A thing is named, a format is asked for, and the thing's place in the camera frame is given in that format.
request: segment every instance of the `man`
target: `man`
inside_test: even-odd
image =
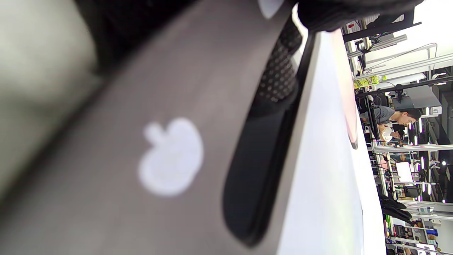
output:
[[[410,109],[406,111],[395,111],[387,106],[378,106],[373,109],[377,124],[388,124],[392,121],[398,122],[400,125],[409,125],[418,121],[421,117],[421,112],[418,109]],[[360,114],[360,119],[368,122],[368,113]]]

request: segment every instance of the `black hair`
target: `black hair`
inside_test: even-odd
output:
[[[415,120],[419,120],[419,118],[422,116],[421,111],[418,109],[408,109],[402,112],[407,113],[407,116],[414,118]]]
[[[400,130],[397,130],[396,132],[397,132],[398,134],[400,134],[400,139],[403,139],[403,138],[404,138],[404,135],[405,135],[404,130],[400,129]]]

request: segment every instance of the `white apple logo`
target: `white apple logo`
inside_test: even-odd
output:
[[[161,196],[186,191],[203,162],[203,141],[197,127],[186,118],[176,118],[167,130],[159,123],[150,123],[144,133],[153,147],[141,158],[140,182]]]

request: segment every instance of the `plastic bottle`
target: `plastic bottle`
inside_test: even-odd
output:
[[[381,81],[387,80],[386,76],[373,75],[368,78],[362,78],[354,81],[354,88],[363,88],[368,86],[376,86]]]

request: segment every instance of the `gray t-shirt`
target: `gray t-shirt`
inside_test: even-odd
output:
[[[375,108],[373,110],[374,110],[374,115],[376,117],[376,122],[378,124],[390,123],[391,121],[389,119],[395,113],[395,111],[392,108],[387,107],[387,106],[378,106],[377,108]],[[360,118],[365,118],[366,121],[369,122],[368,113],[360,114]]]

